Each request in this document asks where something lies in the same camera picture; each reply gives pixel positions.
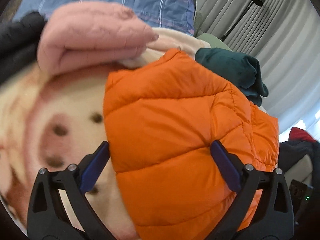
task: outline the dark spot on blanket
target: dark spot on blanket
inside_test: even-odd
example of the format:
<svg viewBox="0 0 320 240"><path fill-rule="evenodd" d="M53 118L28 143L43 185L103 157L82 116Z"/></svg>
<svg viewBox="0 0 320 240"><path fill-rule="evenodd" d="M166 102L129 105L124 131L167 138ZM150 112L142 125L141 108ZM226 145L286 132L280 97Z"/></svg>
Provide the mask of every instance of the dark spot on blanket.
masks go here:
<svg viewBox="0 0 320 240"><path fill-rule="evenodd" d="M94 123L102 123L103 117L99 113L94 113L90 116L90 120Z"/></svg>
<svg viewBox="0 0 320 240"><path fill-rule="evenodd" d="M96 185L93 186L93 189L88 192L90 195L97 195L99 193L98 187Z"/></svg>
<svg viewBox="0 0 320 240"><path fill-rule="evenodd" d="M59 156L47 156L47 164L52 168L61 168L64 165L64 162Z"/></svg>
<svg viewBox="0 0 320 240"><path fill-rule="evenodd" d="M58 136L66 136L68 134L68 129L60 124L56 124L52 129L53 132Z"/></svg>

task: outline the red fabric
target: red fabric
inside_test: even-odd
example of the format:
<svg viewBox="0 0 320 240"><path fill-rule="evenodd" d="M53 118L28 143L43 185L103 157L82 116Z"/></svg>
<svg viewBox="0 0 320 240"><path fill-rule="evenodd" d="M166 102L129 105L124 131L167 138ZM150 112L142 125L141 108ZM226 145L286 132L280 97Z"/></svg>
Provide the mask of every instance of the red fabric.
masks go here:
<svg viewBox="0 0 320 240"><path fill-rule="evenodd" d="M289 134L289 140L302 140L307 142L316 142L313 137L308 134L305 130L302 130L298 127L292 127L290 134Z"/></svg>

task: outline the white sheer curtain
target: white sheer curtain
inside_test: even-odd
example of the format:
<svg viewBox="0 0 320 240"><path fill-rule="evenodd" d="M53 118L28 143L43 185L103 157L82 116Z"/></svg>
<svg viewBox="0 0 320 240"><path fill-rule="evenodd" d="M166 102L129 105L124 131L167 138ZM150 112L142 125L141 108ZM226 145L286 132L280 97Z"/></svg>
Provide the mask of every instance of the white sheer curtain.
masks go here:
<svg viewBox="0 0 320 240"><path fill-rule="evenodd" d="M201 30L221 37L250 0L197 0ZM266 111L279 119L280 132L303 121L316 135L320 123L320 17L310 0L266 0L253 5L224 41L233 51L259 59L269 89Z"/></svg>

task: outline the blue gripper pad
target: blue gripper pad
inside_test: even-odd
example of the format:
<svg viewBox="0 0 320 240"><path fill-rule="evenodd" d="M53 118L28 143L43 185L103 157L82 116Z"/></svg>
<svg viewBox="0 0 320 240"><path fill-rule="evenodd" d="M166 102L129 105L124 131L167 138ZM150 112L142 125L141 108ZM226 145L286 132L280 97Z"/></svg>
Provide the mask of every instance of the blue gripper pad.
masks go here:
<svg viewBox="0 0 320 240"><path fill-rule="evenodd" d="M104 141L93 154L86 155L79 163L81 171L79 188L83 194L93 189L109 158L109 143Z"/></svg>
<svg viewBox="0 0 320 240"><path fill-rule="evenodd" d="M241 190L241 175L228 158L227 155L229 153L221 145L220 141L216 140L212 142L210 145L210 154L229 189L238 193Z"/></svg>

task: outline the metal screw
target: metal screw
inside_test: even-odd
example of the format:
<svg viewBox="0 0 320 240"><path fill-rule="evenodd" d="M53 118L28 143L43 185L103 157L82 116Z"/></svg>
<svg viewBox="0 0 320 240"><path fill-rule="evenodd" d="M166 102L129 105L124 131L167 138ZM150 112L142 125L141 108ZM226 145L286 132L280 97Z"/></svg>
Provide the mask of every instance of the metal screw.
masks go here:
<svg viewBox="0 0 320 240"><path fill-rule="evenodd" d="M74 171L76 168L77 168L77 165L75 165L75 164L70 164L70 165L68 166L68 170L69 170L69 171Z"/></svg>
<svg viewBox="0 0 320 240"><path fill-rule="evenodd" d="M39 173L42 175L42 174L45 174L46 171L47 171L46 168L41 168L41 169L39 170Z"/></svg>
<svg viewBox="0 0 320 240"><path fill-rule="evenodd" d="M246 164L244 167L247 171L253 171L254 169L254 167L251 164Z"/></svg>
<svg viewBox="0 0 320 240"><path fill-rule="evenodd" d="M276 174L282 174L282 170L280 168L276 168Z"/></svg>

